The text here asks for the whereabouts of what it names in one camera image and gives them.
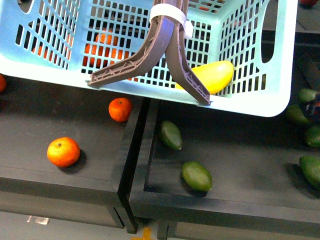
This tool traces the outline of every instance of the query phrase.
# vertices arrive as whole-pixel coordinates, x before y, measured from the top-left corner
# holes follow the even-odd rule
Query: orange
[[[111,58],[112,59],[119,59],[119,60],[122,60],[122,59],[126,59],[129,57],[129,52],[128,51],[123,51],[123,50],[118,50],[118,56],[116,57],[117,55],[117,49],[112,49],[111,51]]]
[[[117,122],[128,121],[132,110],[132,103],[125,97],[112,100],[109,104],[110,117]]]
[[[71,36],[70,33],[68,34],[68,37],[67,37],[67,39],[66,39],[66,42],[70,45],[70,47],[72,47],[73,44],[74,44],[74,38]]]
[[[0,74],[0,93],[2,93],[6,89],[6,86],[7,86],[6,79],[2,74]]]
[[[98,35],[95,37],[95,41],[96,41],[96,42],[100,41],[100,43],[102,43],[102,44],[111,45],[112,35],[110,35],[110,34],[106,35],[105,33],[98,34]],[[118,37],[115,36],[115,37],[113,38],[113,43],[112,43],[112,45],[117,46],[117,44],[118,44]]]
[[[71,34],[69,33],[68,34],[68,37],[66,39],[66,43],[70,45],[70,47],[72,48],[73,44],[74,44],[74,38],[71,36]],[[71,50],[69,50],[68,52],[68,60],[70,60],[70,57],[71,57]]]
[[[66,168],[79,159],[80,147],[75,140],[64,136],[50,143],[46,155],[54,165]]]
[[[38,49],[38,56],[41,56],[41,52],[42,52],[42,46],[39,46]],[[44,50],[44,54],[43,54],[43,58],[46,59],[47,58],[47,54],[48,54],[48,49]],[[50,56],[49,56],[49,61],[51,62],[52,60],[52,55],[53,55],[53,51],[50,52]]]
[[[85,50],[84,52],[86,54],[88,54],[90,52],[90,48],[91,48],[91,54],[92,55],[98,55],[98,56],[102,56],[103,55],[103,52],[104,52],[104,47],[103,46],[99,46],[98,48],[98,52],[97,52],[97,45],[91,45],[90,44],[87,44],[86,47],[85,47]],[[105,48],[105,52],[104,52],[104,56],[105,57],[108,57],[109,56],[109,52],[110,52],[110,49],[108,47]],[[87,62],[88,62],[88,57],[84,56],[83,58],[83,62],[82,62],[82,65],[83,66],[86,66],[87,65]],[[90,57],[90,65],[93,66],[95,64],[95,57]],[[103,66],[106,66],[108,64],[108,61],[107,60],[104,60],[103,61]],[[100,68],[101,66],[101,58],[98,58],[96,60],[96,65],[95,65],[97,68]]]

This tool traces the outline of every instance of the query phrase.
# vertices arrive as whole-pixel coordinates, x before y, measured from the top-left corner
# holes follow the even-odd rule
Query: green avocado
[[[320,148],[320,125],[313,125],[305,131],[304,142],[312,148]]]
[[[320,158],[303,156],[299,159],[303,175],[307,181],[317,190],[320,190]]]
[[[315,100],[316,95],[319,92],[316,90],[308,89],[308,88],[303,88],[299,91],[298,93],[298,99],[301,103],[306,103],[310,102],[312,100]]]
[[[161,122],[158,137],[167,147],[173,150],[181,150],[183,142],[179,128],[171,121],[164,120]]]
[[[194,191],[208,192],[212,188],[210,172],[197,161],[187,161],[183,164],[182,177]]]
[[[298,104],[289,105],[285,109],[285,117],[292,123],[300,126],[311,125]]]

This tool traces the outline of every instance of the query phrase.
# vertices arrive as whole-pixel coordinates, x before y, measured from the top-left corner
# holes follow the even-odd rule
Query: avocado
[[[298,93],[298,99],[299,99],[300,103],[307,103],[307,102],[310,102],[312,100],[315,100],[316,95],[318,93],[319,92],[316,91],[316,90],[303,88]]]
[[[313,125],[305,131],[304,142],[312,148],[320,148],[320,125]]]
[[[299,126],[309,126],[311,122],[305,117],[298,104],[289,105],[285,109],[285,117],[292,123]]]
[[[181,150],[182,138],[179,128],[171,121],[164,120],[158,129],[160,141],[173,150]]]
[[[320,190],[320,158],[302,156],[299,164],[307,181],[317,190]]]

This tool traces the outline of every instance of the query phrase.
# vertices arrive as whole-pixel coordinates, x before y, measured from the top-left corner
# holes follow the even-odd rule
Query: floor
[[[151,240],[157,239],[158,224],[153,220],[140,221],[137,234],[128,234],[121,228],[57,219],[40,224],[36,223],[35,217],[28,221],[29,218],[28,215],[0,211],[0,240],[131,240],[143,236],[143,226],[151,228]]]

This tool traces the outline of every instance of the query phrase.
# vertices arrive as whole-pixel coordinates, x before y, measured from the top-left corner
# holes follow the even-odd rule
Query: fruit in basket
[[[0,93],[2,93],[7,87],[7,82],[5,77],[0,74]]]
[[[179,128],[173,122],[163,120],[158,128],[158,137],[168,148],[181,150],[183,141]]]
[[[85,52],[86,54],[89,54],[89,53],[90,53],[91,55],[97,55],[97,56],[99,56],[99,57],[101,57],[101,56],[103,55],[103,53],[104,53],[104,56],[105,56],[105,57],[108,57],[108,56],[109,56],[109,52],[110,52],[110,48],[106,47],[106,48],[105,48],[105,51],[104,51],[104,47],[103,47],[103,46],[99,46],[99,47],[98,47],[98,46],[95,45],[95,44],[93,44],[93,45],[87,44],[86,47],[85,47],[84,52]],[[89,63],[90,63],[91,66],[94,66],[94,65],[95,65],[95,60],[96,60],[96,57],[90,57]],[[95,65],[96,68],[100,68],[100,66],[101,66],[101,61],[102,61],[101,58],[97,58],[97,60],[96,60],[96,65]],[[87,64],[88,64],[88,57],[87,57],[87,56],[84,56],[82,65],[83,65],[83,66],[87,66]],[[108,61],[107,61],[107,60],[104,60],[104,61],[103,61],[103,66],[105,67],[107,64],[108,64]]]
[[[312,8],[319,0],[300,0],[300,4],[307,7]]]
[[[193,67],[192,71],[208,89],[210,94],[216,94],[231,81],[234,74],[234,66],[230,61],[223,60]],[[183,89],[177,83],[175,84],[175,88]]]
[[[128,98],[116,98],[109,104],[110,117],[119,123],[126,122],[129,119],[132,107],[133,105]]]
[[[111,43],[112,43],[113,46],[117,46],[118,45],[118,37],[114,36],[113,37],[113,42],[112,42],[112,35],[111,34],[105,34],[105,33],[98,34],[95,37],[95,41],[96,42],[100,42],[102,44],[108,44],[108,45],[111,45]]]
[[[310,102],[315,100],[317,94],[319,94],[319,92],[316,90],[303,88],[298,93],[298,99],[301,103]]]
[[[42,46],[39,46],[39,48],[38,48],[38,56],[41,56],[41,52],[42,52]],[[43,58],[44,59],[47,59],[47,55],[48,55],[48,49],[45,49],[44,50],[44,53],[43,53]],[[49,56],[49,61],[51,62],[51,60],[52,60],[52,56],[53,56],[53,51],[51,51],[50,52],[50,56]]]
[[[111,58],[112,59],[119,59],[119,60],[122,60],[122,59],[126,59],[129,57],[129,52],[128,51],[123,51],[121,49],[119,49],[117,51],[117,49],[112,49],[111,51]]]
[[[47,157],[54,165],[66,168],[74,164],[80,157],[80,147],[75,140],[64,136],[49,144]]]
[[[299,159],[300,168],[307,181],[317,190],[320,190],[320,158],[302,156]]]
[[[298,104],[292,104],[285,109],[285,117],[292,123],[300,126],[311,125]]]
[[[320,125],[313,125],[305,131],[304,142],[312,148],[320,148]]]
[[[187,161],[183,164],[182,177],[194,191],[208,192],[212,188],[210,172],[197,161]]]

